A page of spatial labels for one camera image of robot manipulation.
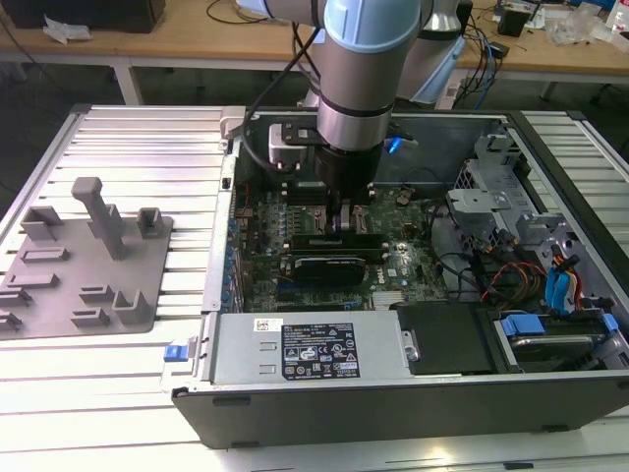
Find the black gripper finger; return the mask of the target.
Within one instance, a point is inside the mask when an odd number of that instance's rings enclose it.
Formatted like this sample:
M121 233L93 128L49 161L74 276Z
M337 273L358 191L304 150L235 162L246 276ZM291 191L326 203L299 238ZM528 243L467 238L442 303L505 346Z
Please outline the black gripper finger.
M335 234L338 232L338 221L342 209L342 198L340 194L328 194L326 197L326 233Z

